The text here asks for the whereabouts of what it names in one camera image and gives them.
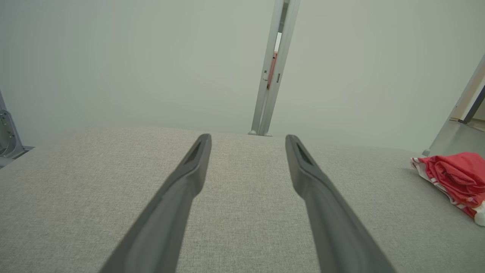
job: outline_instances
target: red towel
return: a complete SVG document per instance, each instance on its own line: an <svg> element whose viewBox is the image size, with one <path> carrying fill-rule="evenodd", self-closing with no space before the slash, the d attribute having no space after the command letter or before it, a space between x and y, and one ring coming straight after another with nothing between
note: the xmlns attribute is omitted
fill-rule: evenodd
<svg viewBox="0 0 485 273"><path fill-rule="evenodd" d="M476 153L419 158L426 164L426 174L435 178L472 218L485 200L485 160Z"/></svg>

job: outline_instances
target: folded garment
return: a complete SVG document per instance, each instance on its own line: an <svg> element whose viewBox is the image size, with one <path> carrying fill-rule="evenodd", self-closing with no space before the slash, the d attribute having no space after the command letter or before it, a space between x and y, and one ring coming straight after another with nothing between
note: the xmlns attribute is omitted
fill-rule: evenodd
<svg viewBox="0 0 485 273"><path fill-rule="evenodd" d="M485 226L485 160L476 153L411 158L419 175L448 196L475 223Z"/></svg>

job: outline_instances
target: gray fabric surface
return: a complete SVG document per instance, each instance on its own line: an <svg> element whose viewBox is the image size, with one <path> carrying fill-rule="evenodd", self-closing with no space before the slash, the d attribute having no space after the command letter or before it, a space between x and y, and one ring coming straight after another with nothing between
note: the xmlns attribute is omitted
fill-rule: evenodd
<svg viewBox="0 0 485 273"><path fill-rule="evenodd" d="M1 169L0 272L99 270L199 134L87 129ZM212 134L212 142L178 272L317 272L284 140ZM307 148L398 272L483 271L485 230L411 169L416 154Z"/></svg>

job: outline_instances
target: red cloth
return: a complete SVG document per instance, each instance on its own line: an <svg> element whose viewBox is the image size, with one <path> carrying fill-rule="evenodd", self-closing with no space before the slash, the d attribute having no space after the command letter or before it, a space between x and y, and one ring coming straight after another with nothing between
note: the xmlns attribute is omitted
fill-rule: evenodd
<svg viewBox="0 0 485 273"><path fill-rule="evenodd" d="M471 217L474 207L485 200L485 160L476 153L460 153L449 156L435 155L419 158L426 164L426 174L435 178Z"/></svg>

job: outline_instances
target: gray metal bracket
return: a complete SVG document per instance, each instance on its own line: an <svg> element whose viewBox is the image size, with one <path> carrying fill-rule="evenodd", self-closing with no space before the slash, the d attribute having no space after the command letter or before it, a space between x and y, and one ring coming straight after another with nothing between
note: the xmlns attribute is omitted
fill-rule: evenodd
<svg viewBox="0 0 485 273"><path fill-rule="evenodd" d="M0 156L5 158L14 158L17 155L24 152L20 138L18 137L17 130L15 129L14 122L10 113L3 109L0 110L1 126L0 126Z"/></svg>

